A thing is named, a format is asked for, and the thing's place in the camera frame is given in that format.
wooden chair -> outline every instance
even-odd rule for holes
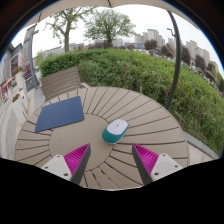
[[[49,76],[42,80],[42,90],[46,97],[46,101],[59,96],[62,93],[86,87],[80,82],[77,67],[68,68]]]

black pole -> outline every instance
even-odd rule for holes
[[[33,31],[31,34],[30,34],[30,48],[29,48],[29,58],[30,58],[30,71],[31,71],[31,75],[32,75],[32,79],[33,79],[33,82],[34,82],[34,85],[35,85],[35,88],[37,89],[37,84],[36,84],[36,80],[35,80],[35,74],[34,74],[34,69],[33,69],[33,57],[32,57],[32,42],[33,42],[33,35],[38,33],[39,30],[37,31]]]
[[[180,74],[180,65],[181,65],[181,52],[180,52],[180,48],[181,48],[181,43],[180,43],[180,33],[177,27],[177,23],[172,15],[171,12],[167,11],[172,23],[173,23],[173,27],[174,27],[174,31],[175,31],[175,38],[176,38],[176,65],[175,65],[175,71],[174,71],[174,77],[173,77],[173,83],[172,83],[172,87],[170,89],[170,95],[169,95],[169,99],[166,105],[166,109],[169,110],[171,103],[173,101],[173,97],[177,88],[177,83],[178,83],[178,79],[179,79],[179,74]]]

pink foam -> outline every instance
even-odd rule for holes
[[[67,163],[72,175],[82,160],[82,157],[88,146],[89,144],[83,145],[64,156],[65,162]]]
[[[138,155],[140,156],[146,170],[149,174],[151,174],[153,167],[156,164],[156,161],[159,157],[156,153],[150,151],[149,149],[146,149],[140,145],[134,144],[136,151],[138,152]]]

sky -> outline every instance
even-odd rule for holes
[[[135,31],[142,35],[143,32],[147,32],[147,29],[156,29],[160,35],[162,35],[165,42],[168,42],[168,38],[173,38],[171,31],[167,30],[167,28],[171,28],[174,33],[174,28],[172,21],[169,17],[169,14],[166,10],[160,9],[152,6],[145,5],[125,5],[113,8],[113,10],[126,14],[131,22],[136,25]],[[180,16],[174,14],[175,20],[177,22],[180,37],[182,43],[185,45],[186,41],[193,40],[198,43],[198,47],[207,50],[210,53],[210,60],[215,61],[218,64],[219,72],[224,77],[223,66],[221,61],[213,48],[210,41],[203,34],[201,30],[196,29],[193,25],[191,25],[188,21],[181,18]],[[35,57],[38,51],[48,50],[55,47],[63,46],[63,44],[59,44],[59,39],[56,37],[53,38],[53,32],[50,29],[50,26],[45,28],[46,20],[51,22],[52,20],[48,17],[45,20],[41,21],[37,24],[35,30],[39,30],[37,34],[33,36],[33,57]],[[84,22],[79,21],[77,23],[78,28],[76,30],[72,30],[70,32],[70,43],[84,43],[89,44],[93,43],[92,40],[85,40],[83,37],[83,33],[85,31]],[[12,44],[16,47],[18,44],[24,41],[24,37],[26,34],[26,30],[29,27],[21,30],[12,40]],[[121,37],[124,42],[130,41],[134,42],[134,36],[132,37]]]

green hedge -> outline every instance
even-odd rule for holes
[[[94,49],[46,58],[43,77],[78,66],[80,79],[90,86],[115,86],[139,92],[166,106],[175,63],[135,51]],[[218,155],[224,145],[224,102],[215,88],[189,67],[181,66],[170,112],[182,129]]]

